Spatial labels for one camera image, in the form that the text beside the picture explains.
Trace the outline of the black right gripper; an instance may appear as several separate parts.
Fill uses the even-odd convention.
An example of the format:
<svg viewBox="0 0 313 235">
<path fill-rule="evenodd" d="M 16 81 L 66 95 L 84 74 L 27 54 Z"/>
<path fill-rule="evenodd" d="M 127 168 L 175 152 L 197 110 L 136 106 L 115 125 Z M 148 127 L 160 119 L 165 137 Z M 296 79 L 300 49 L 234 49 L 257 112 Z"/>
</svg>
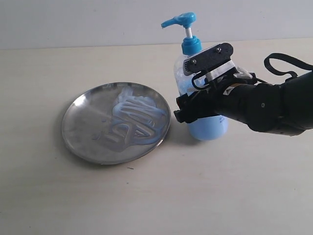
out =
<svg viewBox="0 0 313 235">
<path fill-rule="evenodd" d="M 176 98 L 178 109 L 174 116 L 179 123 L 193 123 L 201 118 L 222 116 L 225 114 L 218 111 L 218 101 L 226 85 L 219 85 L 217 88 L 196 91 L 191 95 L 183 94 Z"/>
</svg>

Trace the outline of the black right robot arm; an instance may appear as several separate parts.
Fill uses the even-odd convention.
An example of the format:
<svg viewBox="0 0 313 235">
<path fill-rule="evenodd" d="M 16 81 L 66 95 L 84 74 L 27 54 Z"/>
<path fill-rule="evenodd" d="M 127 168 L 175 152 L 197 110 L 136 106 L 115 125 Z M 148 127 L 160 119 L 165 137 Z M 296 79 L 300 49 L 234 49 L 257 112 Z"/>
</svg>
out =
<svg viewBox="0 0 313 235">
<path fill-rule="evenodd" d="M 174 115 L 180 123 L 221 115 L 255 132 L 296 136 L 313 128 L 313 73 L 282 84 L 228 75 L 206 90 L 179 96 L 176 102 L 179 109 Z"/>
</svg>

